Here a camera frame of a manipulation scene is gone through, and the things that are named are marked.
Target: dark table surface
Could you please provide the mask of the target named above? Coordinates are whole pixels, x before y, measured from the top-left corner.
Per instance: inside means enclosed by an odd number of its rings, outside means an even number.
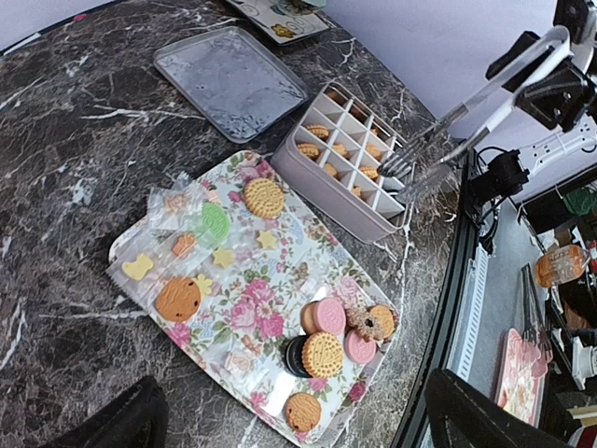
[[[216,2],[131,0],[0,60],[0,446],[49,441],[145,374],[170,404],[168,446],[289,444],[104,274],[109,246],[143,216],[150,187],[169,187],[183,170],[200,175],[242,148],[270,153],[300,117],[233,145],[154,69],[156,49],[231,24],[268,45],[313,93],[335,79],[405,137],[432,119],[340,28],[276,48]],[[429,160],[437,154],[429,148]],[[316,211],[401,312],[396,341],[338,446],[386,446],[397,429],[436,309],[456,199],[440,193],[418,204],[382,245],[359,243]]]

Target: divided container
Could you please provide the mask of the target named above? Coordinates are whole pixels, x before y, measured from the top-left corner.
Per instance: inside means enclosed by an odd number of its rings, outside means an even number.
[[[321,139],[307,130],[323,125],[329,132]],[[377,170],[406,141],[340,84],[327,84],[271,157],[271,165],[296,192],[314,203],[365,243],[375,242],[400,229],[408,213],[407,206],[390,194],[404,188],[405,178],[378,175],[370,179],[365,167]],[[298,145],[312,144],[319,150],[315,159],[299,151]],[[343,157],[334,149],[342,144]],[[368,152],[368,146],[377,158]],[[330,164],[337,172],[333,177],[324,171]],[[405,176],[411,176],[414,167]],[[360,190],[360,196],[353,193]]]

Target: white wall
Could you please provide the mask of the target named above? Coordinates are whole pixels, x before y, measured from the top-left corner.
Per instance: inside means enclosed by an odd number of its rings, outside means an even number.
[[[326,12],[440,117],[486,82],[488,65],[523,31],[545,33],[555,5],[556,0],[328,0]],[[502,91],[490,98],[471,118],[453,126],[451,134],[469,136],[506,95]],[[515,111],[481,146],[522,147],[548,135]],[[527,184],[517,199],[595,162],[597,153],[580,153],[558,163]]]
[[[0,50],[112,0],[0,0]]]

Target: yellow heart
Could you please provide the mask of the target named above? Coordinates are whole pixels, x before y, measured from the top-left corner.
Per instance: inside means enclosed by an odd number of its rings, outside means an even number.
[[[139,254],[135,261],[122,263],[122,271],[137,282],[143,280],[151,268],[153,268],[153,261],[146,254]]]

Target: green object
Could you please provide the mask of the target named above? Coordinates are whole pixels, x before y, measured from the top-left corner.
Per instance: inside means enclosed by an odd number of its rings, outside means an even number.
[[[218,242],[222,242],[230,231],[230,220],[222,207],[216,203],[205,203],[201,210],[201,224]]]
[[[562,199],[568,211],[578,217],[585,216],[597,208],[597,193],[590,189],[575,189],[564,194]]]

